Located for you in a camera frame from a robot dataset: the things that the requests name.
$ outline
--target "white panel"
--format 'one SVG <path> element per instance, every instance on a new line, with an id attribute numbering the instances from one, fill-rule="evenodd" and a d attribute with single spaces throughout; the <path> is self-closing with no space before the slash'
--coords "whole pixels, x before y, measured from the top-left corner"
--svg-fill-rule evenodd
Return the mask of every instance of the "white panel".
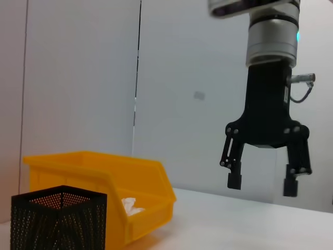
<path id="1" fill-rule="evenodd" d="M 130 155 L 140 0 L 30 0 L 23 155 Z M 28 190 L 28 168 L 22 169 Z"/>
<path id="2" fill-rule="evenodd" d="M 219 166 L 225 126 L 244 110 L 248 19 L 143 0 L 134 155 L 162 161 L 175 187 L 271 202 L 275 150 L 245 147 L 242 191 Z"/>
<path id="3" fill-rule="evenodd" d="M 292 104 L 290 114 L 310 129 L 311 176 L 299 179 L 299 196 L 281 196 L 282 182 L 276 182 L 277 204 L 333 213 L 333 4 L 307 0 L 301 4 L 298 65 L 294 74 L 316 73 L 315 88 L 302 104 Z M 292 86 L 292 96 L 300 99 L 306 85 Z M 276 178 L 285 177 L 286 152 L 279 151 Z"/>
<path id="4" fill-rule="evenodd" d="M 26 0 L 0 1 L 0 222 L 19 190 Z"/>

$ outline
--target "white table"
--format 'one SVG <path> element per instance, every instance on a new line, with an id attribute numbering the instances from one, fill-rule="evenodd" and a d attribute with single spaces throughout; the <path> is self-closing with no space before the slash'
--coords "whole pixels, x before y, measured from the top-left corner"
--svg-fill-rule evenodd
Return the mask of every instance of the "white table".
<path id="1" fill-rule="evenodd" d="M 332 250 L 333 214 L 175 189 L 172 222 L 125 250 Z M 0 225 L 9 250 L 9 225 Z"/>

